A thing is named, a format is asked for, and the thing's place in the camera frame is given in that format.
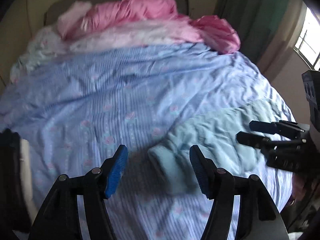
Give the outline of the blue striped floral bedsheet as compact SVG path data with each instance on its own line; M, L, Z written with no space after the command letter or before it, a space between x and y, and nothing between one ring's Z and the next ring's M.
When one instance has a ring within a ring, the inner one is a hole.
M240 52L220 55L202 43L111 49L60 57L10 85L1 129L29 142L37 207L58 175L84 175L124 144L127 166L106 202L117 238L199 239L212 202L200 190L167 194L148 150L190 118L261 99L279 106L280 120L294 120ZM269 193L282 210L291 192L290 182Z

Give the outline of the window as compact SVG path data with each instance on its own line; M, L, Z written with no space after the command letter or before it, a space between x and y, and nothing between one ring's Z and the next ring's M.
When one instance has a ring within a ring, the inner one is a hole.
M303 28L295 45L295 51L311 69L319 70L320 27L317 18L307 8Z

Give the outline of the white folded garment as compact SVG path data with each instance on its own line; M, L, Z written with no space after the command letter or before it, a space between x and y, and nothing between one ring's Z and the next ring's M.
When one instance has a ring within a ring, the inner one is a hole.
M20 139L20 155L20 179L22 184L23 198L27 207L31 223L33 223L37 215L37 208L33 201L33 181L30 164L30 146L27 140Z

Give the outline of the black folded clothes stack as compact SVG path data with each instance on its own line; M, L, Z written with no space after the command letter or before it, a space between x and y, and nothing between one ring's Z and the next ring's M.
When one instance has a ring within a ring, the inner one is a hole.
M28 233L31 220L22 191L20 149L18 133L1 132L1 223L6 229Z

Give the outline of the green curtain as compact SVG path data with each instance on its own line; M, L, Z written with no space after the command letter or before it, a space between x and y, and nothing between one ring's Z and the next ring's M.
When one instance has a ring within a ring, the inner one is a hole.
M257 63L281 23L289 0L217 0L214 14L240 37L240 52Z

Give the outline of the light floral quilt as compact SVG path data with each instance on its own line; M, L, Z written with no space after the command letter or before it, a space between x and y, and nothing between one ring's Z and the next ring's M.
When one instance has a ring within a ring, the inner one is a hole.
M79 50L75 41L66 41L63 35L80 18L91 9L91 2L74 2L57 21L46 26L28 43L24 54L10 70L10 82L16 83L21 77L30 74L42 64L61 55L71 54Z

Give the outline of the pink satin blanket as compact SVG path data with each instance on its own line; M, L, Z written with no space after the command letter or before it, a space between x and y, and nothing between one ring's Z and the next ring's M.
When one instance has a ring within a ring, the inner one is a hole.
M211 48L229 54L240 49L237 32L216 15L192 20L178 13L175 0L121 0L91 5L75 2L57 20L57 29L65 40L76 39L127 23L169 22L170 30L178 30L179 39L206 41Z

